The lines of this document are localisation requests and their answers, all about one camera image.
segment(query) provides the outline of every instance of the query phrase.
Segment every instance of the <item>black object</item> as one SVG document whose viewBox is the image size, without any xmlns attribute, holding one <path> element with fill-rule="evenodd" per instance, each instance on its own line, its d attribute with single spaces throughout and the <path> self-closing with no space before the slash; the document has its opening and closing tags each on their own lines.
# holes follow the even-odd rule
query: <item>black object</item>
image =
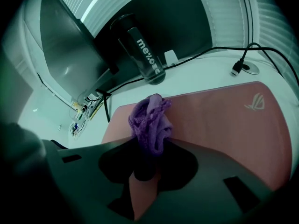
<svg viewBox="0 0 299 224">
<path fill-rule="evenodd" d="M 242 67 L 243 67 L 243 62 L 244 62 L 244 60 L 241 58 L 234 64 L 232 71 L 231 71 L 233 75 L 237 76 L 240 73 L 240 71 L 242 70 Z"/>
<path fill-rule="evenodd" d="M 111 182 L 124 184 L 121 197 L 113 200 L 108 208 L 134 220 L 128 179 L 134 171 L 136 179 L 150 180 L 156 173 L 155 164 L 159 166 L 161 172 L 158 193 L 183 188 L 198 170 L 196 157 L 170 141 L 164 140 L 162 156 L 154 159 L 143 154 L 138 139 L 133 138 L 100 157 L 99 168 L 106 178 Z"/>
<path fill-rule="evenodd" d="M 61 145 L 60 143 L 58 143 L 55 140 L 51 140 L 51 142 L 53 142 L 56 145 L 57 149 L 68 149 L 67 147 Z"/>
<path fill-rule="evenodd" d="M 226 178 L 223 181 L 243 213 L 248 212 L 260 203 L 257 196 L 238 177 Z"/>
<path fill-rule="evenodd" d="M 126 51 L 110 31 L 110 25 L 124 14 L 135 14 L 142 35 L 154 54 L 166 64 L 164 52 L 174 50 L 178 59 L 212 47 L 209 22 L 201 0 L 131 0 L 99 31 L 95 44 L 119 72 L 101 85 L 108 91 L 140 74 Z"/>
<path fill-rule="evenodd" d="M 246 65 L 246 64 L 243 64 L 242 68 L 245 69 L 245 70 L 249 70 L 250 69 L 250 67 L 248 65 Z"/>
<path fill-rule="evenodd" d="M 104 101 L 105 113 L 106 113 L 107 121 L 108 121 L 108 123 L 109 123 L 109 122 L 110 122 L 110 116 L 109 116 L 109 112 L 108 112 L 107 98 L 108 98 L 109 96 L 111 96 L 111 94 L 110 94 L 110 93 L 107 93 L 107 92 L 105 92 L 105 91 L 99 90 L 99 89 L 97 89 L 96 91 L 99 92 L 99 93 L 101 93 L 101 94 L 103 95 L 103 101 Z"/>
<path fill-rule="evenodd" d="M 113 200 L 107 207 L 129 220 L 134 220 L 135 215 L 132 207 L 128 180 L 123 186 L 121 197 Z"/>
<path fill-rule="evenodd" d="M 83 103 L 118 72 L 94 45 L 94 37 L 62 0 L 41 2 L 41 44 L 50 75 L 70 96 Z"/>
<path fill-rule="evenodd" d="M 76 160 L 79 160 L 79 159 L 82 159 L 82 157 L 80 155 L 78 155 L 78 154 L 75 154 L 75 155 L 63 157 L 62 161 L 64 163 L 67 163 L 67 162 L 73 162 L 73 161 L 76 161 Z"/>
<path fill-rule="evenodd" d="M 79 217 L 81 223 L 100 223 L 103 220 L 109 220 L 111 223 L 130 223 L 130 219 L 132 219 L 132 209 L 130 205 L 128 205 L 129 189 L 126 187 L 130 173 L 127 172 L 126 175 L 123 175 L 122 171 L 126 171 L 127 163 L 131 162 L 134 164 L 134 159 L 133 161 L 131 160 L 131 148 L 133 148 L 134 151 L 136 142 L 126 141 L 127 140 L 119 140 L 117 142 L 85 148 L 57 150 L 52 142 L 43 140 L 46 149 L 46 157 L 43 155 L 44 152 L 40 152 L 40 154 L 43 159 L 47 160 L 47 165 L 50 168 L 50 172 L 48 172 L 47 175 L 53 177 L 54 182 L 58 186 L 58 190 L 56 191 L 61 193 L 62 198 L 67 202 L 69 209 L 72 211 L 71 214 L 75 214 L 76 218 Z M 144 213 L 138 221 L 139 223 L 229 223 L 229 221 L 241 218 L 242 210 L 223 182 L 223 179 L 234 175 L 240 177 L 260 200 L 265 201 L 265 198 L 271 194 L 271 191 L 260 179 L 228 156 L 191 143 L 179 140 L 170 141 L 171 144 L 168 145 L 166 140 L 164 144 L 165 155 L 161 157 L 165 160 L 165 164 L 168 165 L 168 167 L 163 167 L 163 164 L 159 164 L 159 160 L 157 160 L 157 164 L 162 167 L 160 168 L 162 180 L 158 183 L 160 195 Z M 126 145 L 126 148 L 122 147 L 122 151 L 116 148 Z M 112 157 L 112 159 L 116 161 L 116 164 L 113 164 L 113 162 L 106 162 L 106 164 L 113 164 L 115 169 L 118 165 L 118 168 L 121 170 L 118 176 L 111 173 L 108 179 L 107 172 L 101 172 L 97 164 L 99 163 L 99 158 L 109 154 L 109 150 L 112 149 L 114 149 L 114 153 L 117 153 L 117 155 Z M 26 157 L 32 157 L 33 153 L 32 149 L 27 149 Z M 198 169 L 197 166 L 192 166 L 194 159 L 191 155 L 188 155 L 189 153 L 196 157 L 199 164 Z M 63 157 L 69 157 L 75 154 L 80 155 L 82 159 L 69 163 L 63 162 Z M 176 166 L 179 165 L 183 165 L 184 168 L 176 168 Z M 184 172 L 188 172 L 188 168 L 190 170 L 196 168 L 197 172 L 187 185 L 184 185 L 180 177 L 186 180 L 186 178 L 184 178 L 184 175 L 186 175 Z M 114 177 L 119 179 L 118 183 L 110 181 L 111 178 Z M 52 190 L 49 189 L 51 188 L 49 186 L 40 186 L 40 178 L 40 174 L 38 174 L 36 178 L 32 179 L 32 182 L 29 183 L 29 194 L 26 192 L 28 186 L 23 188 L 23 182 L 16 182 L 20 187 L 13 186 L 13 189 L 11 189 L 10 183 L 8 183 L 6 186 L 7 189 L 5 190 L 9 190 L 9 195 L 7 199 L 5 198 L 5 203 L 6 201 L 11 202 L 10 209 L 12 212 L 15 213 L 15 208 L 17 208 L 19 213 L 19 208 L 21 208 L 22 213 L 26 210 L 26 213 L 31 215 L 31 217 L 29 217 L 27 214 L 27 216 L 21 216 L 21 218 L 32 219 L 32 206 L 34 206 L 34 210 L 42 211 L 41 213 L 44 215 L 43 218 L 49 213 L 51 214 L 51 220 L 53 217 L 56 219 L 59 218 L 61 212 L 57 214 L 55 212 L 57 210 L 63 210 L 63 214 L 70 215 L 67 209 L 57 209 L 57 205 L 55 205 L 56 203 L 52 196 L 49 198 L 48 195 L 43 193 L 45 187 L 47 188 L 47 194 Z M 171 178 L 172 183 L 169 182 L 171 184 L 171 186 L 169 186 L 165 181 Z M 177 190 L 180 186 L 175 187 L 173 185 L 174 182 L 176 182 L 175 184 L 181 183 L 180 186 L 184 187 Z M 39 188 L 38 192 L 32 189 L 36 186 Z M 18 196 L 20 190 L 28 194 L 26 198 L 23 199 L 23 196 Z M 39 197 L 37 202 L 35 202 L 35 195 Z M 28 202 L 27 200 L 31 201 L 30 208 L 27 207 L 28 203 L 25 203 Z M 48 206 L 54 207 L 55 210 L 48 209 Z M 124 219 L 121 214 L 124 214 L 128 219 Z"/>
<path fill-rule="evenodd" d="M 165 79 L 165 71 L 147 44 L 134 14 L 117 18 L 110 26 L 130 58 L 137 65 L 144 80 L 149 84 L 159 84 Z"/>
</svg>

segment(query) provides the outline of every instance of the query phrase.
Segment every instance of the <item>black cable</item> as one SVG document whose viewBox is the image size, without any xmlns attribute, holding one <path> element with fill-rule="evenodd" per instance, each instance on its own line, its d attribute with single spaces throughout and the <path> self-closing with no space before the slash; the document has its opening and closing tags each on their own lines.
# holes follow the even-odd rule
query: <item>black cable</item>
<svg viewBox="0 0 299 224">
<path fill-rule="evenodd" d="M 71 126 L 69 127 L 69 131 L 71 132 L 71 135 L 72 135 L 72 136 L 74 136 L 74 132 L 71 130 L 71 128 L 72 128 L 73 125 L 74 125 L 74 124 L 71 124 Z"/>
<path fill-rule="evenodd" d="M 259 48 L 262 48 L 260 46 L 260 44 L 253 42 L 252 45 L 256 45 Z M 272 62 L 272 64 L 274 65 L 274 67 L 276 68 L 277 72 L 283 77 L 283 75 L 280 73 L 280 70 L 278 69 L 277 65 L 275 64 L 275 62 L 271 59 L 271 57 L 267 54 L 267 52 L 265 52 L 264 50 L 262 50 L 262 52 L 268 57 L 268 59 Z"/>
<path fill-rule="evenodd" d="M 93 100 L 92 103 L 93 103 L 93 102 L 96 102 L 96 101 L 98 101 L 98 100 L 100 101 L 99 103 L 101 103 L 101 102 L 103 101 L 103 97 Z"/>
<path fill-rule="evenodd" d="M 114 89 L 110 93 L 113 93 L 113 92 L 117 91 L 118 89 L 120 89 L 121 87 L 123 87 L 123 86 L 125 86 L 127 84 L 131 84 L 131 83 L 134 83 L 134 82 L 137 82 L 137 81 L 141 81 L 141 80 L 144 80 L 144 78 L 140 78 L 140 79 L 137 79 L 137 80 L 132 80 L 132 81 L 126 82 L 125 84 L 122 84 L 121 86 L 117 87 L 116 89 Z"/>
<path fill-rule="evenodd" d="M 244 1 L 244 5 L 245 5 L 245 10 L 246 10 L 246 16 L 247 16 L 247 46 L 249 46 L 249 17 L 248 17 L 248 11 L 247 11 L 247 5 L 246 5 L 246 1 Z"/>
<path fill-rule="evenodd" d="M 84 120 L 81 128 L 78 128 L 77 134 L 79 134 L 82 131 L 82 129 L 84 128 L 85 122 L 86 122 L 86 120 Z"/>
<path fill-rule="evenodd" d="M 251 3 L 250 0 L 248 0 L 249 3 L 249 8 L 250 8 L 250 15 L 251 15 L 251 25 L 252 25 L 252 41 L 253 42 L 253 34 L 254 34 L 254 30 L 253 30 L 253 16 L 252 16 L 252 9 L 251 9 Z"/>
<path fill-rule="evenodd" d="M 108 113 L 108 107 L 107 107 L 107 98 L 106 98 L 106 95 L 103 95 L 103 98 L 104 98 L 105 113 L 106 113 L 107 121 L 108 121 L 108 123 L 109 123 L 109 122 L 110 122 L 110 116 L 109 116 L 109 113 Z"/>
<path fill-rule="evenodd" d="M 101 93 L 102 95 L 105 95 L 106 97 L 111 96 L 111 94 L 108 93 L 108 92 L 106 92 L 106 91 L 103 91 L 103 90 L 100 90 L 100 89 L 96 89 L 96 91 L 97 91 L 98 93 Z"/>
<path fill-rule="evenodd" d="M 191 60 L 193 60 L 193 59 L 195 59 L 195 58 L 197 58 L 197 57 L 199 57 L 199 56 L 202 56 L 203 54 L 205 54 L 205 53 L 207 53 L 207 52 L 209 52 L 209 51 L 211 51 L 211 50 L 217 50 L 217 49 L 225 49 L 225 50 L 261 50 L 261 51 L 263 51 L 263 52 L 265 52 L 264 50 L 271 50 L 271 51 L 274 51 L 274 52 L 278 53 L 279 55 L 281 55 L 282 58 L 288 63 L 288 65 L 290 66 L 292 72 L 294 73 L 294 76 L 295 76 L 295 78 L 296 78 L 296 80 L 297 80 L 298 87 L 299 87 L 298 76 L 297 76 L 297 73 L 295 72 L 293 66 L 291 65 L 291 63 L 287 60 L 287 58 L 286 58 L 280 51 L 278 51 L 278 50 L 276 50 L 276 49 L 274 49 L 274 48 L 270 48 L 270 47 L 265 47 L 265 48 L 263 48 L 263 47 L 258 47 L 258 48 L 248 48 L 248 49 L 247 49 L 247 48 L 234 48 L 234 47 L 212 47 L 212 48 L 209 48 L 209 49 L 207 49 L 207 50 L 205 50 L 205 51 L 203 51 L 203 52 L 201 52 L 201 53 L 199 53 L 199 54 L 197 54 L 197 55 L 195 55 L 195 56 L 193 56 L 193 57 L 191 57 L 191 58 L 189 58 L 189 59 L 187 59 L 187 60 L 184 60 L 184 61 L 182 61 L 182 62 L 180 62 L 180 63 L 178 63 L 178 64 L 175 64 L 175 65 L 170 66 L 170 67 L 166 67 L 164 70 L 168 70 L 168 69 L 170 69 L 170 68 L 177 67 L 177 66 L 182 65 L 182 64 L 184 64 L 184 63 L 186 63 L 186 62 L 189 62 L 189 61 L 191 61 Z M 277 72 L 282 76 L 282 74 L 280 73 L 280 71 L 279 71 L 277 65 L 274 65 L 274 66 L 275 66 L 275 68 L 277 69 Z M 126 83 L 122 84 L 121 86 L 115 88 L 114 90 L 110 91 L 110 93 L 113 93 L 113 92 L 117 91 L 118 89 L 120 89 L 121 87 L 123 87 L 123 86 L 125 86 L 125 85 L 131 84 L 131 83 L 134 83 L 134 82 L 137 82 L 137 81 L 141 81 L 141 80 L 143 80 L 143 78 L 140 78 L 140 79 L 137 79 L 137 80 L 133 80 L 133 81 L 126 82 Z"/>
<path fill-rule="evenodd" d="M 252 46 L 252 45 L 256 45 L 256 46 L 258 46 L 258 48 L 250 48 L 250 46 Z M 244 51 L 244 54 L 243 54 L 243 56 L 242 56 L 242 59 L 245 58 L 245 56 L 246 56 L 246 54 L 247 54 L 247 51 L 249 51 L 249 50 L 261 50 L 261 51 L 263 51 L 263 53 L 268 57 L 268 59 L 272 62 L 272 64 L 273 64 L 274 67 L 276 68 L 277 72 L 283 77 L 283 75 L 281 74 L 281 72 L 280 72 L 280 70 L 278 69 L 277 65 L 276 65 L 276 64 L 274 63 L 274 61 L 269 57 L 269 55 L 265 52 L 265 50 L 274 51 L 274 52 L 276 52 L 277 54 L 279 54 L 279 55 L 280 55 L 280 56 L 287 62 L 287 64 L 290 66 L 290 68 L 291 68 L 291 70 L 292 70 L 292 72 L 293 72 L 293 74 L 294 74 L 294 76 L 295 76 L 295 78 L 296 78 L 297 85 L 298 85 L 298 87 L 299 87 L 299 79 L 298 79 L 297 73 L 296 73 L 295 69 L 293 68 L 292 64 L 289 62 L 289 60 L 284 56 L 284 54 L 282 54 L 280 51 L 276 50 L 275 48 L 271 48 L 271 47 L 261 47 L 261 46 L 260 46 L 258 43 L 256 43 L 256 42 L 252 42 L 252 43 L 250 43 L 246 48 L 212 47 L 212 48 L 209 48 L 209 49 L 207 49 L 207 50 L 205 50 L 205 51 L 203 51 L 203 52 L 201 52 L 201 53 L 199 53 L 199 54 L 197 54 L 197 55 L 195 55 L 195 56 L 193 56 L 193 57 L 191 57 L 191 58 L 189 58 L 189 59 L 187 59 L 187 60 L 184 60 L 184 61 L 182 61 L 182 62 L 176 64 L 176 65 L 173 65 L 173 66 L 170 66 L 170 67 L 166 67 L 164 70 L 168 70 L 168 69 L 170 69 L 170 68 L 174 68 L 174 67 L 177 67 L 177 66 L 179 66 L 179 65 L 182 65 L 182 64 L 184 64 L 184 63 L 186 63 L 186 62 L 188 62 L 188 61 L 191 61 L 191 60 L 193 60 L 193 59 L 195 59 L 195 58 L 197 58 L 197 57 L 199 57 L 199 56 L 202 56 L 203 54 L 205 54 L 205 53 L 207 53 L 207 52 L 209 52 L 209 51 L 211 51 L 211 50 L 216 50 L 216 49 L 243 50 L 243 51 Z M 137 82 L 137 81 L 141 81 L 141 80 L 143 80 L 143 79 L 144 79 L 144 78 L 140 78 L 140 79 L 137 79 L 137 80 L 133 80 L 133 81 L 126 82 L 126 83 L 122 84 L 121 86 L 115 88 L 114 90 L 110 91 L 109 94 L 111 95 L 111 93 L 117 91 L 118 89 L 120 89 L 121 87 L 123 87 L 123 86 L 125 86 L 125 85 L 127 85 L 127 84 L 131 84 L 131 83 L 134 83 L 134 82 Z M 110 122 L 110 117 L 109 117 L 108 108 L 107 108 L 107 98 L 106 98 L 105 95 L 103 95 L 103 99 L 104 99 L 104 106 L 105 106 L 106 117 L 107 117 L 108 122 Z"/>
<path fill-rule="evenodd" d="M 91 102 L 91 104 L 92 104 L 93 102 L 96 102 L 96 101 L 98 101 L 98 100 L 103 99 L 103 97 L 98 98 L 98 99 L 90 99 L 89 97 L 87 97 L 87 99 L 88 99 L 88 101 Z"/>
</svg>

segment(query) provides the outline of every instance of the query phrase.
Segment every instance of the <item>black water bottle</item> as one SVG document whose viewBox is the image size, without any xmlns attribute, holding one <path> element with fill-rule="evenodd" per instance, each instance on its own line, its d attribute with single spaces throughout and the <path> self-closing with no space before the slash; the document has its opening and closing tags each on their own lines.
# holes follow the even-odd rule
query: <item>black water bottle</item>
<svg viewBox="0 0 299 224">
<path fill-rule="evenodd" d="M 144 80 L 149 84 L 159 84 L 165 79 L 166 73 L 138 26 L 140 24 L 135 15 L 126 14 L 117 18 L 111 24 L 110 30 L 118 37 L 118 41 L 137 65 Z"/>
</svg>

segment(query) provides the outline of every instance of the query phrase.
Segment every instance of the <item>rog logo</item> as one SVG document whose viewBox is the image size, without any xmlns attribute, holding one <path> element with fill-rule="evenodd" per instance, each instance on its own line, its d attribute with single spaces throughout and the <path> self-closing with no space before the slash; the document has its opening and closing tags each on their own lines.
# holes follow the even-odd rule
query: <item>rog logo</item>
<svg viewBox="0 0 299 224">
<path fill-rule="evenodd" d="M 260 95 L 260 93 L 257 93 L 253 97 L 252 105 L 244 105 L 246 108 L 251 110 L 263 110 L 265 108 L 265 101 L 263 99 L 263 95 Z"/>
</svg>

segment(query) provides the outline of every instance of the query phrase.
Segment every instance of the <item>white wall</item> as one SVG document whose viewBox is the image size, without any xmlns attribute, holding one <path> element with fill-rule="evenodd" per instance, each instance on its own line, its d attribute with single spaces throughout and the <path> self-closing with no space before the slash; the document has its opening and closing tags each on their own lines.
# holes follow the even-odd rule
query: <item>white wall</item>
<svg viewBox="0 0 299 224">
<path fill-rule="evenodd" d="M 21 10 L 19 9 L 10 21 L 2 37 L 1 47 L 10 63 L 33 89 L 39 85 L 40 82 L 37 74 L 34 74 L 28 65 L 28 59 L 26 58 L 24 47 L 22 46 L 19 26 L 20 15 Z"/>
<path fill-rule="evenodd" d="M 0 49 L 0 122 L 18 121 L 32 88 Z"/>
<path fill-rule="evenodd" d="M 70 115 L 74 111 L 45 87 L 35 89 L 26 103 L 18 124 L 32 132 L 40 139 L 55 140 L 68 147 L 68 132 L 71 124 Z"/>
</svg>

